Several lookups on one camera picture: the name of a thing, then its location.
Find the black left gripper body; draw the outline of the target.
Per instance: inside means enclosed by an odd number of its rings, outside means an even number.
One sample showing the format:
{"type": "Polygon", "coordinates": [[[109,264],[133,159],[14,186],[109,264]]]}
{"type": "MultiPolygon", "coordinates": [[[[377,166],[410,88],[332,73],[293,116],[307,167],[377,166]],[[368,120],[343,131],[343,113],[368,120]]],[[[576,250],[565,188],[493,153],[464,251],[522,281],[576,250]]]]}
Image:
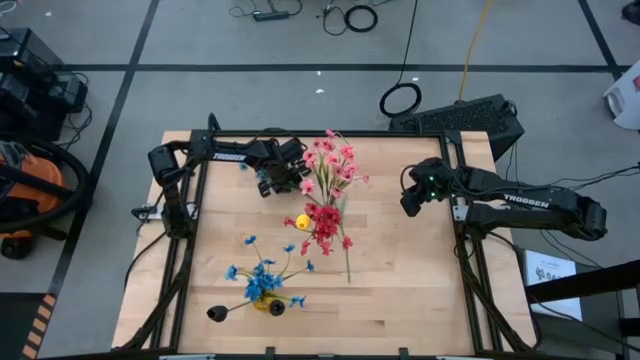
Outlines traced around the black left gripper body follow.
{"type": "Polygon", "coordinates": [[[305,160],[302,158],[293,163],[284,162],[280,156],[278,147],[281,143],[277,139],[269,139],[266,141],[269,157],[261,164],[259,169],[264,169],[269,179],[273,183],[277,180],[287,178],[299,174],[302,179],[310,174],[305,160]]]}

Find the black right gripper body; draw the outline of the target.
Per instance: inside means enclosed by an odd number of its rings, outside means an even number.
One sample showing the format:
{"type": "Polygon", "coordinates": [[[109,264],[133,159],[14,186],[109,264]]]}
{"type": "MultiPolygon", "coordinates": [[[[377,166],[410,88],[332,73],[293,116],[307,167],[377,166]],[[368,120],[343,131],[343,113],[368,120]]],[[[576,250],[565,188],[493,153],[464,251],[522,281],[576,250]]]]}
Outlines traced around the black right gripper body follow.
{"type": "Polygon", "coordinates": [[[441,158],[427,158],[407,170],[414,184],[404,188],[405,195],[417,201],[442,201],[451,196],[452,170],[441,158]]]}

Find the blue artificial flower bunch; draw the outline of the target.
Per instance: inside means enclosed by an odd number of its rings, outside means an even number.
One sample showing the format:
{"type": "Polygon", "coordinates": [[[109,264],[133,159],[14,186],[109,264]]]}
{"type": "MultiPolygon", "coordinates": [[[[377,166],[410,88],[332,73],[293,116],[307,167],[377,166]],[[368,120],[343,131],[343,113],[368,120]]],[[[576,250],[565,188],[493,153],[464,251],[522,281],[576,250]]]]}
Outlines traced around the blue artificial flower bunch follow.
{"type": "Polygon", "coordinates": [[[245,164],[245,163],[240,163],[240,164],[239,164],[239,169],[240,169],[241,171],[244,171],[244,172],[247,172],[247,171],[249,171],[249,170],[253,170],[253,171],[254,171],[255,178],[256,178],[259,182],[267,181],[267,180],[269,179],[269,177],[268,177],[268,175],[267,175],[267,173],[265,172],[265,170],[264,170],[264,169],[258,169],[258,170],[256,170],[256,169],[254,169],[254,168],[252,168],[252,167],[249,167],[249,166],[248,166],[247,164],[245,164]]]}
{"type": "Polygon", "coordinates": [[[287,261],[283,269],[279,271],[272,271],[271,266],[276,265],[277,262],[270,258],[263,257],[257,247],[257,236],[250,235],[244,240],[244,245],[252,247],[258,257],[258,263],[251,269],[244,269],[236,265],[230,265],[224,278],[227,281],[238,281],[240,277],[246,279],[246,286],[244,290],[244,298],[246,301],[256,301],[263,295],[271,295],[276,299],[282,300],[287,307],[299,306],[304,307],[306,297],[305,296],[284,296],[277,293],[279,289],[284,287],[284,283],[301,273],[312,273],[315,271],[315,265],[308,260],[306,266],[301,270],[286,275],[286,272],[291,264],[291,255],[295,250],[294,244],[289,244],[283,248],[283,252],[287,254],[287,261]]]}

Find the red artificial flower bunch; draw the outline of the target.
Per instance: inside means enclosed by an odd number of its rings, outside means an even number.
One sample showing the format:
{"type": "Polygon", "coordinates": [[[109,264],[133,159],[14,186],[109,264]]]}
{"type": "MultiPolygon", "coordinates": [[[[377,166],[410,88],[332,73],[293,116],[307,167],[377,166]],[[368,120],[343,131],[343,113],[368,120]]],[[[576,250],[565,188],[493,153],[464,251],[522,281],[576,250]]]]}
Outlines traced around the red artificial flower bunch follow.
{"type": "MultiPolygon", "coordinates": [[[[285,227],[292,227],[306,235],[306,239],[301,243],[300,255],[306,256],[312,244],[316,244],[324,256],[329,256],[334,252],[335,246],[342,247],[342,235],[340,224],[343,224],[342,211],[334,205],[319,205],[307,203],[304,212],[312,219],[311,226],[306,230],[300,230],[295,226],[296,218],[286,217],[283,221],[285,227]]],[[[354,246],[353,240],[345,233],[345,245],[354,246]]]]}

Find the pink artificial flower bunch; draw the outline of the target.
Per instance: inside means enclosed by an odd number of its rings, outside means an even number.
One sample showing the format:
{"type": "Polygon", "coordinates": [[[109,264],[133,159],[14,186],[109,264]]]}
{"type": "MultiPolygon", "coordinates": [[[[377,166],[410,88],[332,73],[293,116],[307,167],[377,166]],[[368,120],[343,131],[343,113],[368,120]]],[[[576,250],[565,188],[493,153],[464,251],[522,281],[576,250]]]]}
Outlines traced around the pink artificial flower bunch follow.
{"type": "Polygon", "coordinates": [[[299,185],[301,194],[317,204],[333,204],[346,196],[356,182],[368,184],[370,176],[360,171],[356,150],[339,132],[327,129],[303,152],[303,165],[310,171],[299,185]]]}

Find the black perforated computer case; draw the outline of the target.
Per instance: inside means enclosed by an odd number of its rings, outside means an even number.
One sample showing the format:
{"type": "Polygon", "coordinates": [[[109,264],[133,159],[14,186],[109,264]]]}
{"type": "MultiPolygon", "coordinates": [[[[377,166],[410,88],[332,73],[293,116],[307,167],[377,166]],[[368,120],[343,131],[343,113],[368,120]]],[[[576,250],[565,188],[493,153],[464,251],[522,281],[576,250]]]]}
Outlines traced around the black perforated computer case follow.
{"type": "Polygon", "coordinates": [[[397,117],[390,121],[389,130],[485,132],[495,161],[525,133],[515,103],[502,94],[397,117]]]}

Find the thin green flower stem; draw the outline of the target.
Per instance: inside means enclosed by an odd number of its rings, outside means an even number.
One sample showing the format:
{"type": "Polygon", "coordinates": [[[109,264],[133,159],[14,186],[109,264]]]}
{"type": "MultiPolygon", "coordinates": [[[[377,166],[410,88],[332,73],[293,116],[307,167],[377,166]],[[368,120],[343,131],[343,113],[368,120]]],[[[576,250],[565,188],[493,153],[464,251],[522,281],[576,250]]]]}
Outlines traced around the thin green flower stem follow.
{"type": "Polygon", "coordinates": [[[351,268],[350,268],[350,258],[349,258],[349,248],[350,248],[350,246],[346,246],[345,245],[345,242],[346,242],[345,237],[346,237],[346,235],[345,235],[344,226],[343,226],[342,223],[340,224],[340,232],[341,232],[341,235],[342,235],[342,247],[343,247],[343,252],[344,252],[344,255],[345,255],[347,283],[351,284],[351,268]]]}

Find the white printed paper sheet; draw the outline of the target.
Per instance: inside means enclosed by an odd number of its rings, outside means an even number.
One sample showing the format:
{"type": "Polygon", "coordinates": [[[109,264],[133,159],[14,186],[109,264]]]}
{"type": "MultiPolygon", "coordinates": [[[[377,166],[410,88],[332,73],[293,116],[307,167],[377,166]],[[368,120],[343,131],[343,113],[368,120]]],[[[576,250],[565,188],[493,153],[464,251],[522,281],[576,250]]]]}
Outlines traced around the white printed paper sheet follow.
{"type": "MultiPolygon", "coordinates": [[[[532,250],[524,251],[524,278],[527,286],[577,274],[576,263],[532,250]]],[[[579,298],[555,300],[542,304],[532,304],[531,310],[537,314],[558,318],[582,320],[582,308],[579,298]]]]}

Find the black side table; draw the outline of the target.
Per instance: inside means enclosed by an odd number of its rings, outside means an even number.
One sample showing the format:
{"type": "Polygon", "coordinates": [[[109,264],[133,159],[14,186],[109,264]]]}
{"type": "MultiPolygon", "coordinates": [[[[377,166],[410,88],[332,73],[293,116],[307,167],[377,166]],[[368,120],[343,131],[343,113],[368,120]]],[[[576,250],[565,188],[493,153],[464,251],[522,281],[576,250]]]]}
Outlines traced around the black side table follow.
{"type": "Polygon", "coordinates": [[[582,320],[538,314],[542,334],[601,350],[615,360],[640,357],[640,260],[606,268],[578,263],[577,274],[525,288],[530,304],[579,298],[582,320]]]}

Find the white box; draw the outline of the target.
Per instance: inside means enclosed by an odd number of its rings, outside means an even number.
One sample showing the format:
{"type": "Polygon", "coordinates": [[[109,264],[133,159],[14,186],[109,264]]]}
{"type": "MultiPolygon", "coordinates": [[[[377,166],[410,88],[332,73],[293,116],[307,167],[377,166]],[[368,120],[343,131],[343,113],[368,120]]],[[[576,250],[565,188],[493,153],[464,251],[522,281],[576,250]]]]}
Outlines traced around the white box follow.
{"type": "Polygon", "coordinates": [[[616,125],[640,131],[640,60],[605,91],[603,98],[616,125]]]}

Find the black electronics unit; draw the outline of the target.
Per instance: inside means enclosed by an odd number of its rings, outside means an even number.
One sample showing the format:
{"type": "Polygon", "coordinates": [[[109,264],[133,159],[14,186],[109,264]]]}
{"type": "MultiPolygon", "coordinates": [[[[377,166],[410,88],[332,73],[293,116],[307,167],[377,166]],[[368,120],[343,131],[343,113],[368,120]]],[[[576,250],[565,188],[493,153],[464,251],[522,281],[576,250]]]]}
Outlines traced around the black electronics unit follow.
{"type": "Polygon", "coordinates": [[[74,74],[38,87],[0,73],[0,132],[57,141],[65,118],[82,111],[87,93],[87,85],[74,74]]]}

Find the black computer box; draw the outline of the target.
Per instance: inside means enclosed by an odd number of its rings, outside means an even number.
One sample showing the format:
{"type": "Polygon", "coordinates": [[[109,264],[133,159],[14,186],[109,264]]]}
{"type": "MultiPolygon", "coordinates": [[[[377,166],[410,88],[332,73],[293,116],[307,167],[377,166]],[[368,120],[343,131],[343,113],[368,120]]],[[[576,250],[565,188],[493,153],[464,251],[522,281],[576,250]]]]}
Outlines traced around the black computer box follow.
{"type": "Polygon", "coordinates": [[[0,26],[0,71],[15,68],[48,73],[63,65],[61,58],[30,28],[0,26]]]}

